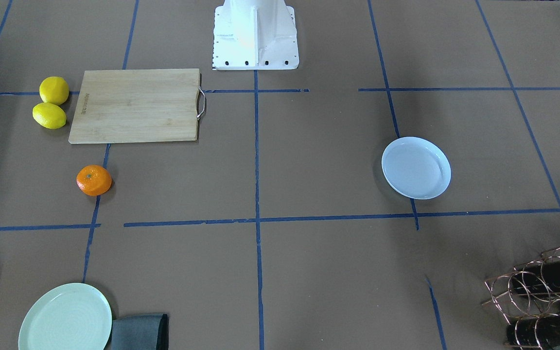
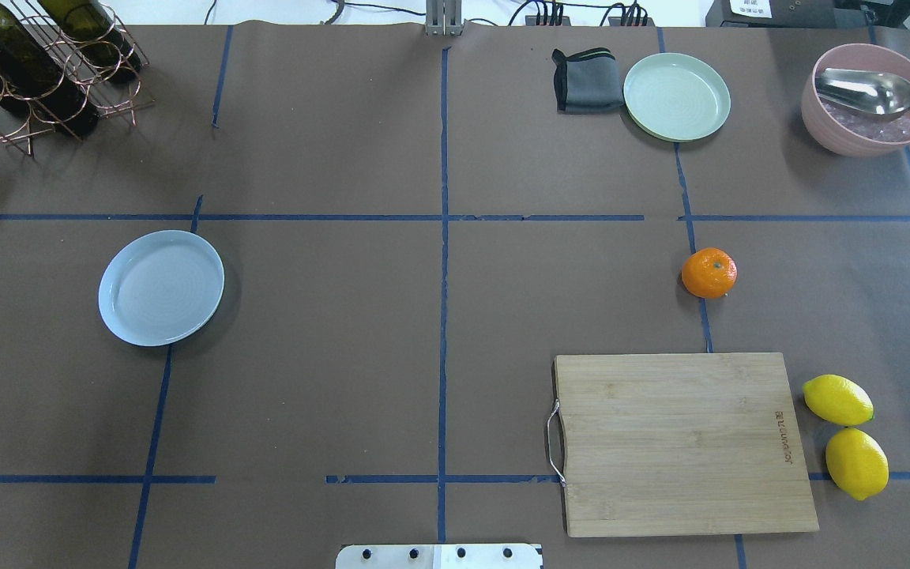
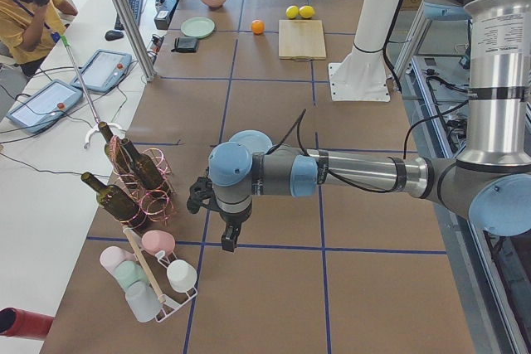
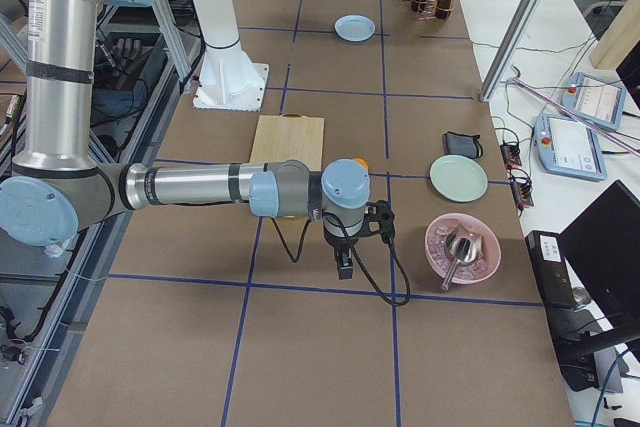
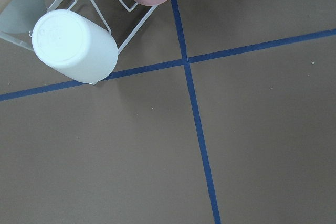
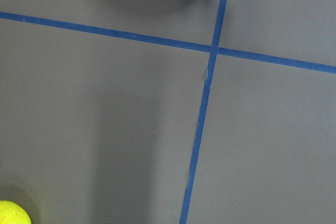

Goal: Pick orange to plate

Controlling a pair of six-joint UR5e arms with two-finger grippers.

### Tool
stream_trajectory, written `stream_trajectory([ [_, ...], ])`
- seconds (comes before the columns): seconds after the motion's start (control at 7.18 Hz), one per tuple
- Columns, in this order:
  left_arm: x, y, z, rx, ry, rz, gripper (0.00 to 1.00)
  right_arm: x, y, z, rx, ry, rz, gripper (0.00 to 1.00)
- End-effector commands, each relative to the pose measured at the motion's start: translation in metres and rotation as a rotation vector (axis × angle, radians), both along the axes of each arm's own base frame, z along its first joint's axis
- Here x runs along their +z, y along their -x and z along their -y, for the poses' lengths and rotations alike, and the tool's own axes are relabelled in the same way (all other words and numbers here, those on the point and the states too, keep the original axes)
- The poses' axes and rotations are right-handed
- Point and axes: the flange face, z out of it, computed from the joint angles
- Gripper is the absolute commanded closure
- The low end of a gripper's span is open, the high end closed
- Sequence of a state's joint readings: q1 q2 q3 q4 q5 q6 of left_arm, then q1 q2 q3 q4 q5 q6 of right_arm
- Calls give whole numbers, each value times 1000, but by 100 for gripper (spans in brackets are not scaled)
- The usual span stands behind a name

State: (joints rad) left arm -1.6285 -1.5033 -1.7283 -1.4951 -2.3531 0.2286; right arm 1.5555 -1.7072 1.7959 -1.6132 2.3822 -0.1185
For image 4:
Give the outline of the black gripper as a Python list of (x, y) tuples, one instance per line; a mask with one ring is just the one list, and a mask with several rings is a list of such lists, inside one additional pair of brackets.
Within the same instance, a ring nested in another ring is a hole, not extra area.
[(348, 280), (353, 277), (353, 259), (351, 249), (357, 244), (358, 239), (334, 235), (329, 230), (323, 230), (325, 241), (334, 250), (334, 259), (337, 266), (338, 278)]

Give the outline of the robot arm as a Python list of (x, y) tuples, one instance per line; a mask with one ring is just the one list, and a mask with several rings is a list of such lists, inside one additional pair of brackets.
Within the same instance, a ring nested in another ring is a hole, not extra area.
[(341, 278), (361, 263), (370, 180), (358, 162), (323, 171), (297, 160), (154, 168), (99, 164), (88, 152), (95, 34), (106, 0), (29, 0), (26, 142), (1, 184), (1, 226), (46, 246), (124, 211), (150, 205), (245, 203), (259, 217), (324, 225)]

